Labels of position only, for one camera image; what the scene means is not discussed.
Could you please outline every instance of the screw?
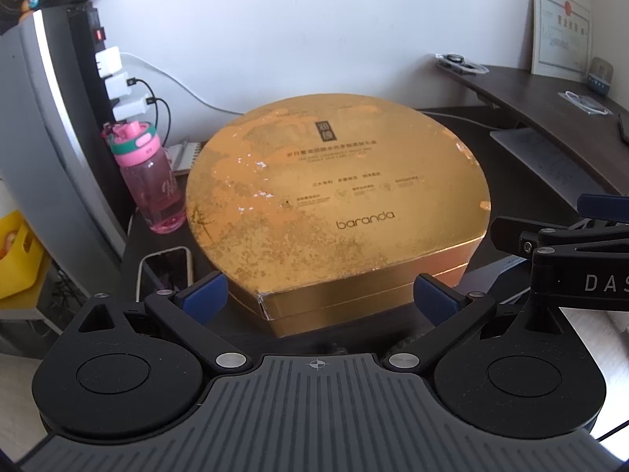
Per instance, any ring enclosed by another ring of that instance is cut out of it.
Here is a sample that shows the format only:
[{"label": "screw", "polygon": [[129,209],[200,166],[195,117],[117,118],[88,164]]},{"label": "screw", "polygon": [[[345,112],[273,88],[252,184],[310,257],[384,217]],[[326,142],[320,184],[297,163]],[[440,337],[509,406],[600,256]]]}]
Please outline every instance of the screw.
[{"label": "screw", "polygon": [[223,353],[216,357],[216,364],[226,369],[234,369],[245,365],[246,357],[242,353]]},{"label": "screw", "polygon": [[411,353],[395,353],[389,357],[389,364],[398,369],[411,369],[419,365],[419,359]]}]

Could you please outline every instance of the crosshair symbol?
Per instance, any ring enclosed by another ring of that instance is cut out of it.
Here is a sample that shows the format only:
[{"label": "crosshair symbol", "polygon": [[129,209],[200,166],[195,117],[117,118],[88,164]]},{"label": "crosshair symbol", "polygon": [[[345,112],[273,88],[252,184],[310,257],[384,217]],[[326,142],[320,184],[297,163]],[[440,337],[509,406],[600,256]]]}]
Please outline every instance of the crosshair symbol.
[{"label": "crosshair symbol", "polygon": [[308,365],[318,371],[319,369],[321,369],[322,367],[325,367],[328,364],[327,362],[323,362],[322,360],[316,359],[310,362]]}]

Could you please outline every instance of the pink water bottle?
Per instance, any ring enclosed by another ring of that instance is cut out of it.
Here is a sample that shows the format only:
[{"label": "pink water bottle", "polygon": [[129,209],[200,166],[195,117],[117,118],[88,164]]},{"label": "pink water bottle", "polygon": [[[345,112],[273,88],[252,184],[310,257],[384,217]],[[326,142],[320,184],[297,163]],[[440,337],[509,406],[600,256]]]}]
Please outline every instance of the pink water bottle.
[{"label": "pink water bottle", "polygon": [[186,205],[155,128],[135,121],[116,124],[111,131],[109,148],[150,229],[168,234],[181,227]]}]

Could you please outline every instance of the floor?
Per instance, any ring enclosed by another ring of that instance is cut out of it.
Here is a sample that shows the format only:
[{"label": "floor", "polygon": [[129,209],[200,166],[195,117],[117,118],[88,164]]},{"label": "floor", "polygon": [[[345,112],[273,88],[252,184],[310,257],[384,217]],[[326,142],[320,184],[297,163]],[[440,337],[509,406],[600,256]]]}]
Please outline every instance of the floor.
[{"label": "floor", "polygon": [[[607,397],[592,436],[597,438],[629,419],[628,315],[564,309],[605,376]],[[46,432],[31,395],[31,380],[39,365],[34,359],[0,354],[0,449],[14,461]],[[605,440],[622,460],[629,459],[629,428]]]}]

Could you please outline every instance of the gray ribbed surface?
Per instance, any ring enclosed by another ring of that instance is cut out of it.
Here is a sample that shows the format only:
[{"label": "gray ribbed surface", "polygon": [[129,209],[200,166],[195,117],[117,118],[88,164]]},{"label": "gray ribbed surface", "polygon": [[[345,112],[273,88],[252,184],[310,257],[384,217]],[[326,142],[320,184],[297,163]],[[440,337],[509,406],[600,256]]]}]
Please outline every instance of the gray ribbed surface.
[{"label": "gray ribbed surface", "polygon": [[368,354],[266,357],[216,381],[179,426],[144,442],[94,447],[53,437],[26,471],[613,471],[586,432],[546,441],[484,433],[456,419],[421,378]]}]

